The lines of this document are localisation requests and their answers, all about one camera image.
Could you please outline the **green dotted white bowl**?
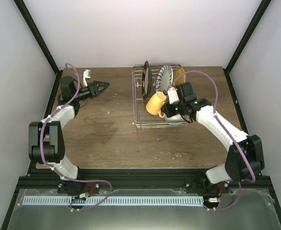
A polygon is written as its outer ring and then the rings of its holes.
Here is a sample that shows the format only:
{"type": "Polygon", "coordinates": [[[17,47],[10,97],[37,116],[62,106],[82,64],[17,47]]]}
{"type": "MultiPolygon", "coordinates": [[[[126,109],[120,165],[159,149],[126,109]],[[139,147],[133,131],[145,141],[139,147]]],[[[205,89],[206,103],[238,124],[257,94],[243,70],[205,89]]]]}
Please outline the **green dotted white bowl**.
{"type": "Polygon", "coordinates": [[[180,114],[177,114],[177,115],[172,116],[172,117],[165,116],[164,119],[171,126],[179,126],[184,122],[184,120],[182,119],[180,114]]]}

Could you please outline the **yellow ceramic mug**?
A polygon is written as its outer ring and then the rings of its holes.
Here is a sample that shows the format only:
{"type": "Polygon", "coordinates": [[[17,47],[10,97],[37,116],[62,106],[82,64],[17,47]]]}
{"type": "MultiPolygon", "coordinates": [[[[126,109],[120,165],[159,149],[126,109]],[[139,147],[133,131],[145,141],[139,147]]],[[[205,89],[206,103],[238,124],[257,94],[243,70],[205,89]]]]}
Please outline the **yellow ceramic mug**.
{"type": "Polygon", "coordinates": [[[165,113],[162,112],[162,106],[166,102],[166,95],[163,92],[156,92],[147,102],[146,110],[152,115],[158,115],[160,118],[165,117],[165,113]]]}

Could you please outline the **blue striped white plate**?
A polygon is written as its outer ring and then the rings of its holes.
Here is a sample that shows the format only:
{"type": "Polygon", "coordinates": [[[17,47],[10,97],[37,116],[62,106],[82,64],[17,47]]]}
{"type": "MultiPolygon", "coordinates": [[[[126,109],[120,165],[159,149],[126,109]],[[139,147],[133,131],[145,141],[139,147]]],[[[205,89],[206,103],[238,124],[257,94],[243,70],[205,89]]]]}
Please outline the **blue striped white plate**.
{"type": "Polygon", "coordinates": [[[157,92],[165,92],[173,81],[173,70],[170,65],[163,65],[160,69],[157,79],[155,90],[157,92]]]}

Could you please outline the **yellow woven bamboo plate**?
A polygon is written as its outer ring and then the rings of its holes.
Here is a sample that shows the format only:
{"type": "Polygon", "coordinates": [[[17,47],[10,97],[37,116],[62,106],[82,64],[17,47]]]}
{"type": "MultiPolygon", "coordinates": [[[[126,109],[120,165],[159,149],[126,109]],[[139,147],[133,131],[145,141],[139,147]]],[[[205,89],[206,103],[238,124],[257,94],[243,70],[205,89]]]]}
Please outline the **yellow woven bamboo plate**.
{"type": "Polygon", "coordinates": [[[185,83],[186,75],[184,74],[185,70],[182,67],[178,67],[174,73],[174,84],[173,86],[177,86],[179,84],[185,83]]]}

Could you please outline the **dark multicolour rimmed plate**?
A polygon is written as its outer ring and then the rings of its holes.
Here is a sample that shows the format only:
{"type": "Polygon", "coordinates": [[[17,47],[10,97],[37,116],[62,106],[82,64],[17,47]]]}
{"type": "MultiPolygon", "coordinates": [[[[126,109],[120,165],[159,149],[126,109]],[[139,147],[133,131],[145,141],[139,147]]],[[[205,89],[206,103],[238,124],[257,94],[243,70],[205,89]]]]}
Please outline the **dark multicolour rimmed plate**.
{"type": "Polygon", "coordinates": [[[152,70],[148,61],[145,61],[142,72],[142,98],[147,99],[152,88],[152,70]]]}

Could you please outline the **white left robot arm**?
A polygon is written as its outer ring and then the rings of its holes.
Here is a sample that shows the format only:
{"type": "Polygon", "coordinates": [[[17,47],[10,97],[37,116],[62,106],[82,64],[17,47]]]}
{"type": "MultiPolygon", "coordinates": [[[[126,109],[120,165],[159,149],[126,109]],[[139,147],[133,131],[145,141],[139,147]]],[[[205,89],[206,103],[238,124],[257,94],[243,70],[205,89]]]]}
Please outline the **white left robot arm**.
{"type": "Polygon", "coordinates": [[[72,76],[59,80],[61,99],[56,110],[41,121],[29,124],[28,141],[30,160],[47,166],[61,180],[69,180],[68,188],[76,194],[84,190],[85,181],[78,177],[79,168],[65,155],[62,129],[79,113],[80,101],[98,97],[110,85],[103,81],[92,81],[85,86],[79,83],[72,76]]]}

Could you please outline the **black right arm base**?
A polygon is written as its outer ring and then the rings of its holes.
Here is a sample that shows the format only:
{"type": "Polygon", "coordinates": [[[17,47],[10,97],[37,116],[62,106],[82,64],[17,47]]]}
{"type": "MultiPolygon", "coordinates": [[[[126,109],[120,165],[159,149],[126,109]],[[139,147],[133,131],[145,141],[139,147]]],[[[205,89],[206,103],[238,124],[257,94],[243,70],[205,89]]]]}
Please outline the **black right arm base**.
{"type": "Polygon", "coordinates": [[[193,194],[218,194],[220,191],[222,193],[229,193],[229,189],[225,188],[222,184],[212,184],[203,176],[187,177],[184,182],[186,190],[188,193],[193,194]]]}

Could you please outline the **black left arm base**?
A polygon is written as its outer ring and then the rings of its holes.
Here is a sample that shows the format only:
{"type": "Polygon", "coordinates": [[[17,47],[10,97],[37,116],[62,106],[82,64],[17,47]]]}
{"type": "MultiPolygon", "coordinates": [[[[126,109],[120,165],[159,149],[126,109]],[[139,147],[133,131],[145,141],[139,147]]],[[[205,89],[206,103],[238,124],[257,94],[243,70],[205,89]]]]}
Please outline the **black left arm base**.
{"type": "Polygon", "coordinates": [[[88,193],[89,195],[97,194],[100,190],[100,182],[80,183],[71,180],[57,179],[58,193],[78,196],[79,194],[88,193]]]}

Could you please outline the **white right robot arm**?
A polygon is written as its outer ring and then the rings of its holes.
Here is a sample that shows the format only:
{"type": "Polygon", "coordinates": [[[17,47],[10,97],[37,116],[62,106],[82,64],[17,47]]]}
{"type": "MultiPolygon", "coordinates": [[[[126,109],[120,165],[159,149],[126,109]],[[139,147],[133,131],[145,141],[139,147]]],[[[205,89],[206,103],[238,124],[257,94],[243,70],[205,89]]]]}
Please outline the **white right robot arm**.
{"type": "Polygon", "coordinates": [[[225,147],[224,164],[206,171],[201,179],[203,192],[211,193],[223,181],[255,181],[255,175],[264,169],[263,148],[260,137],[248,135],[223,118],[205,98],[197,98],[190,82],[171,87],[166,91],[169,101],[161,111],[167,117],[181,115],[187,122],[196,121],[207,128],[225,147]]]}

